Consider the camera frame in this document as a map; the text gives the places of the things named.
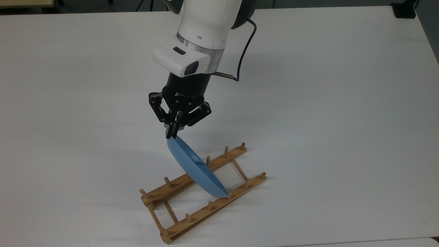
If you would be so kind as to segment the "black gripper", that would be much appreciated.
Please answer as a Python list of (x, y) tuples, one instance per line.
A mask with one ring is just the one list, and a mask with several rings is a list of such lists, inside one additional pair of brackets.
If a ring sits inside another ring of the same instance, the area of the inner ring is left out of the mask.
[[(195, 125), (211, 114), (210, 104), (204, 101), (204, 93), (210, 78), (210, 74), (204, 73), (188, 75), (186, 77), (178, 77), (170, 73), (162, 92), (149, 93), (149, 104), (158, 120), (162, 122), (167, 129), (166, 139), (175, 139), (178, 131), (186, 126), (191, 127)], [(200, 105), (196, 107), (195, 103), (187, 102), (182, 111), (165, 111), (162, 108), (164, 98), (168, 102), (169, 100), (176, 99), (178, 96), (195, 100)]]

